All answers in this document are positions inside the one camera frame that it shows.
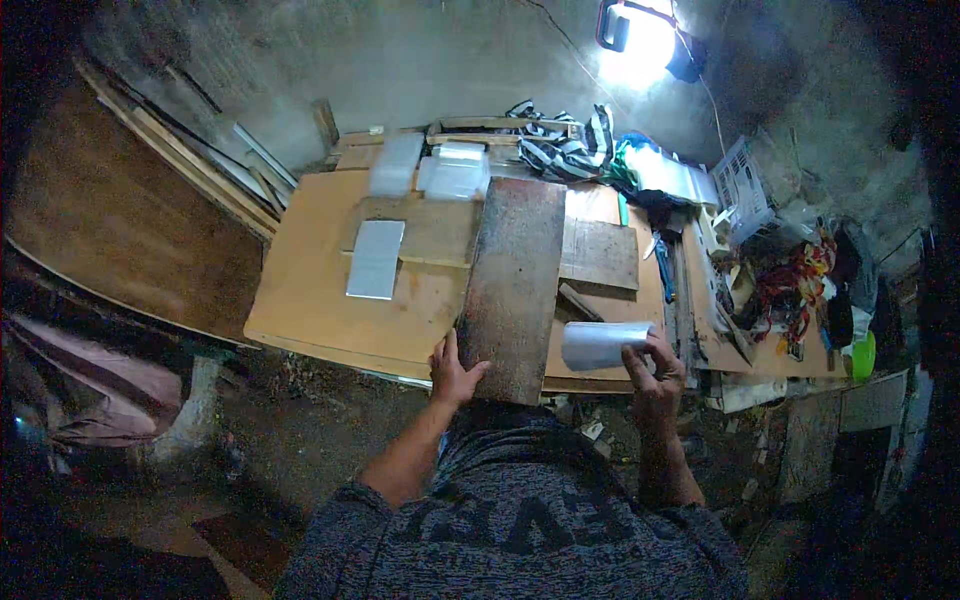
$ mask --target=black and white fabric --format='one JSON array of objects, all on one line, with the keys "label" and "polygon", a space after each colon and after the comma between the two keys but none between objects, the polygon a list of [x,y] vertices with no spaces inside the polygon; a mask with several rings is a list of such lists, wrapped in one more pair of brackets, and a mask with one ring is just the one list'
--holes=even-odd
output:
[{"label": "black and white fabric", "polygon": [[[575,128],[576,137],[545,129],[530,123],[521,131],[517,142],[520,158],[530,165],[537,175],[545,179],[567,182],[591,180],[603,175],[613,159],[613,115],[606,105],[593,105],[593,116],[585,126]],[[532,100],[521,102],[507,111],[509,117],[542,119],[543,113],[534,110]],[[554,120],[569,123],[579,122],[566,112]],[[523,135],[547,136],[549,140],[526,139]]]}]

